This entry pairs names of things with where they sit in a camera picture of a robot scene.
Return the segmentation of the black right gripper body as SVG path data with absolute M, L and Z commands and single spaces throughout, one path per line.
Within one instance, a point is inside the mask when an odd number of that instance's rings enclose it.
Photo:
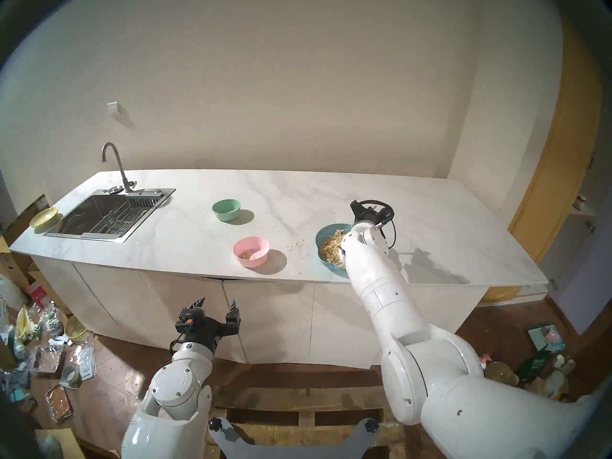
M 354 214 L 354 224 L 359 222 L 386 224 L 395 216 L 393 208 L 381 201 L 352 201 L 351 210 Z

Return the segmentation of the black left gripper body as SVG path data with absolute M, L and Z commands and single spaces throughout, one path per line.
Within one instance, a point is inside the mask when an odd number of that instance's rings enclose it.
M 215 354 L 222 338 L 239 333 L 240 321 L 229 321 L 227 313 L 225 322 L 219 322 L 204 312 L 189 312 L 183 308 L 175 322 L 175 329 L 184 336 L 184 342 L 202 345 Z

